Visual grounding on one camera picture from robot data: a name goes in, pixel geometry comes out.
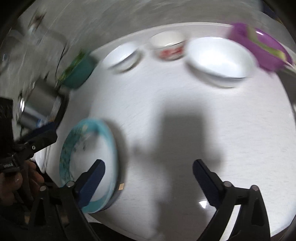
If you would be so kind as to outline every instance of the green bowl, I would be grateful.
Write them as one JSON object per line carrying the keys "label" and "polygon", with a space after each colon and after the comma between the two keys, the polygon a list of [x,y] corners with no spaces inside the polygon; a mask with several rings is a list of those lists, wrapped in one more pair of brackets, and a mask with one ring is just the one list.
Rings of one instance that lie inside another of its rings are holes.
{"label": "green bowl", "polygon": [[96,67],[95,60],[89,55],[80,53],[59,78],[60,85],[77,89],[88,79]]}

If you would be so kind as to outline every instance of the round table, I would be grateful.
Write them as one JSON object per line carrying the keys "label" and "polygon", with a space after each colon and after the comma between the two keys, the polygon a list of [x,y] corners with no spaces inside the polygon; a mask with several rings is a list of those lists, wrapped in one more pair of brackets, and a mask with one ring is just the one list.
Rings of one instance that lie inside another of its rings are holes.
{"label": "round table", "polygon": [[[160,26],[115,40],[93,56],[102,59],[131,40],[144,44],[167,29],[225,37],[230,26]],[[60,184],[59,155],[71,128],[83,118],[104,119],[116,132],[125,185],[109,209],[92,214],[103,224],[135,240],[196,240],[215,212],[192,174],[193,161],[201,158],[223,181],[258,185],[271,234],[286,228],[296,213],[296,132],[278,76],[258,68],[238,88],[216,88],[198,79],[184,59],[164,62],[146,45],[141,49],[134,69],[114,74],[99,64],[71,93],[49,154],[49,176]]]}

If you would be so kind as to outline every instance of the turquoise rim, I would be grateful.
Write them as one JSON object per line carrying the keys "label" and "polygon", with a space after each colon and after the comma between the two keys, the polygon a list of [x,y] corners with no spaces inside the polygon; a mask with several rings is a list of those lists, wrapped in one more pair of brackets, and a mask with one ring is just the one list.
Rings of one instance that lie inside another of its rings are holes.
{"label": "turquoise rim", "polygon": [[117,181],[117,175],[118,175],[117,148],[116,148],[114,137],[109,127],[102,120],[84,119],[80,121],[70,131],[62,147],[62,152],[59,160],[59,175],[60,175],[62,186],[64,186],[68,181],[74,181],[74,178],[70,172],[71,154],[73,149],[75,148],[76,143],[79,142],[85,134],[90,132],[99,133],[106,139],[108,146],[112,150],[112,158],[113,158],[113,162],[115,163],[114,165],[115,174],[109,185],[108,192],[99,200],[90,202],[87,206],[83,207],[82,211],[84,213],[95,213],[101,210],[102,208],[104,208],[104,206],[108,203],[108,201],[113,195],[116,181]]}

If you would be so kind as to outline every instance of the fingernail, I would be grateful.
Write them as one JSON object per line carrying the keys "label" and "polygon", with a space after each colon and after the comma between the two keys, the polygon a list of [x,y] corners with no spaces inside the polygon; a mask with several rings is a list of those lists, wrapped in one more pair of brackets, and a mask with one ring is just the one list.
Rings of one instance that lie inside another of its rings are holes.
{"label": "fingernail", "polygon": [[19,183],[22,179],[22,175],[18,172],[16,175],[15,175],[15,183]]}

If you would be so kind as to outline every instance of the small white bowl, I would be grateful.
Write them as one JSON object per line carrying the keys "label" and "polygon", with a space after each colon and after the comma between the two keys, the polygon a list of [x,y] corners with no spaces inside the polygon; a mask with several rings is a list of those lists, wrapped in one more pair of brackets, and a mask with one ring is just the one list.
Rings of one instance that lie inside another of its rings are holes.
{"label": "small white bowl", "polygon": [[139,60],[139,45],[136,42],[127,42],[113,49],[102,61],[106,69],[123,72],[131,69]]}
{"label": "small white bowl", "polygon": [[185,53],[192,67],[206,73],[208,81],[221,87],[238,86],[258,66],[255,56],[245,47],[219,37],[194,39]]}
{"label": "small white bowl", "polygon": [[185,36],[177,31],[164,31],[150,38],[150,44],[157,57],[175,60],[184,55]]}

